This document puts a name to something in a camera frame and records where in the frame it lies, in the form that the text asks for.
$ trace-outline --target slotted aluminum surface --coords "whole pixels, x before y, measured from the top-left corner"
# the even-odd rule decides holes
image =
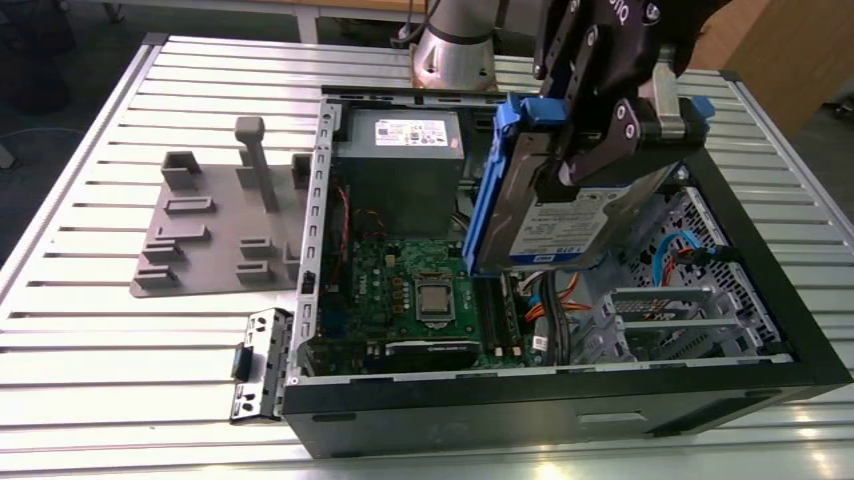
[[[237,115],[262,115],[266,159],[312,147],[318,85],[407,87],[405,54],[172,37],[142,47],[0,275],[0,471],[180,470],[280,478],[759,478],[854,475],[854,387],[699,436],[310,461],[286,426],[230,427],[232,347],[245,315],[293,295],[137,300],[128,293],[169,149],[237,163]],[[501,89],[533,91],[499,58]],[[739,84],[680,79],[716,106],[708,151],[803,300],[854,367],[851,229]],[[173,478],[177,472],[146,474]]]

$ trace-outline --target screw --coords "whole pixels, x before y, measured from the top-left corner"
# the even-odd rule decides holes
[[[661,11],[657,9],[653,3],[649,3],[645,6],[645,19],[649,22],[657,22],[657,19],[661,17]]]

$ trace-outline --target white sticker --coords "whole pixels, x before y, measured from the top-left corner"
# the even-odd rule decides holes
[[[441,120],[381,119],[374,125],[377,146],[448,146],[448,134]]]
[[[585,188],[571,202],[533,200],[509,249],[513,260],[537,264],[579,256],[607,221],[604,205],[627,191],[627,188]]]
[[[545,349],[548,348],[548,339],[545,337],[540,337],[537,335],[533,335],[533,341],[531,342],[531,348],[533,350],[539,350],[540,352],[544,352]]]

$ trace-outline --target gray floor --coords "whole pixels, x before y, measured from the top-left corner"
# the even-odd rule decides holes
[[[34,127],[86,130],[146,32],[298,41],[296,22],[286,16],[128,6],[122,13],[125,21],[113,25],[100,5],[72,4],[68,17],[77,48],[57,59],[72,90],[72,104],[61,112],[37,117],[20,115],[0,105],[0,137]],[[396,28],[393,24],[321,19],[320,41],[385,47]],[[508,55],[529,55],[532,51],[531,39],[520,35],[501,36],[500,45]],[[854,124],[819,112],[793,139],[795,148],[848,216],[854,215],[854,190],[846,188],[854,178],[852,133]],[[0,173],[1,264],[74,151],[78,136],[38,132],[0,141],[17,159],[16,168]]]

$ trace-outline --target cpu socket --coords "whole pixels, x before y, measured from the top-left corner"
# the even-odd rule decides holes
[[[415,281],[415,318],[431,328],[443,328],[453,320],[453,286],[449,281]]]

